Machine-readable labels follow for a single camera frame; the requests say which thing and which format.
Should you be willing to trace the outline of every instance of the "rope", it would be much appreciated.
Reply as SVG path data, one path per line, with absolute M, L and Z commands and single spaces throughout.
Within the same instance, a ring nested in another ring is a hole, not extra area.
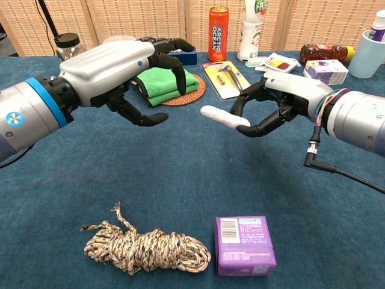
M 125 233 L 107 221 L 100 225 L 83 225 L 81 228 L 81 231 L 100 230 L 84 247 L 84 253 L 95 261 L 112 261 L 116 267 L 130 275 L 141 269 L 149 272 L 158 267 L 192 273 L 207 268 L 211 254 L 200 241 L 175 232 L 167 235 L 160 229 L 141 235 L 122 217 L 119 203 L 113 211 L 128 228 Z

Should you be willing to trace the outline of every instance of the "orange can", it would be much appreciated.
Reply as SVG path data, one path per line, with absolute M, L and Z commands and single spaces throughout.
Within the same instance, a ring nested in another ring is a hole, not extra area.
M 228 27 L 229 9 L 223 6 L 211 7 L 209 13 L 209 61 L 226 60 Z

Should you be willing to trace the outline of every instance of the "blue table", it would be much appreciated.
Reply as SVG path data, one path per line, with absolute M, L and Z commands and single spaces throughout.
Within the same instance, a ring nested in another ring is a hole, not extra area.
M 297 52 L 283 52 L 297 57 Z M 251 82 L 262 73 L 229 54 Z M 205 77 L 200 65 L 185 68 Z M 24 79 L 57 75 L 55 57 L 0 58 L 0 90 Z M 344 86 L 385 95 L 385 67 L 371 79 L 348 75 Z M 303 167 L 312 124 L 297 117 L 258 139 L 200 115 L 204 105 L 229 110 L 207 82 L 205 95 L 184 107 L 149 108 L 135 89 L 127 98 L 143 113 L 170 118 L 139 128 L 103 108 L 78 109 L 75 121 L 38 142 L 1 170 L 1 288 L 384 288 L 385 196 L 339 175 Z M 258 123 L 275 110 L 252 102 Z M 385 162 L 322 133 L 319 159 L 382 186 Z M 216 216 L 266 215 L 277 259 L 268 278 L 221 278 L 215 257 L 199 274 L 140 271 L 133 276 L 83 253 L 96 233 L 82 224 L 119 225 L 111 211 L 148 232 L 193 236 L 214 254 Z

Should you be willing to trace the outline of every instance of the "green towel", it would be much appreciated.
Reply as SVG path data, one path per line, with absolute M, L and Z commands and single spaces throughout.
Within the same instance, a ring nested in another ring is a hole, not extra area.
M 198 89 L 198 79 L 185 69 L 186 93 Z M 169 99 L 180 96 L 176 87 L 176 78 L 171 69 L 151 68 L 147 69 L 134 79 L 139 91 L 149 106 L 156 106 Z

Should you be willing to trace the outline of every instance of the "round woven mat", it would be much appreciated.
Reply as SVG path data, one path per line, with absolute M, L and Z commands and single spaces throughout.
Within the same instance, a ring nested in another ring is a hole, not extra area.
M 202 77 L 200 77 L 196 74 L 193 74 L 193 73 L 192 73 L 192 75 L 194 75 L 197 78 L 197 80 L 199 81 L 199 86 L 198 86 L 197 90 L 195 90 L 194 92 L 186 93 L 185 95 L 178 96 L 176 98 L 169 99 L 165 102 L 162 102 L 161 104 L 162 105 L 169 105 L 171 107 L 178 107 L 181 105 L 190 104 L 190 103 L 200 99 L 206 91 L 206 83 Z

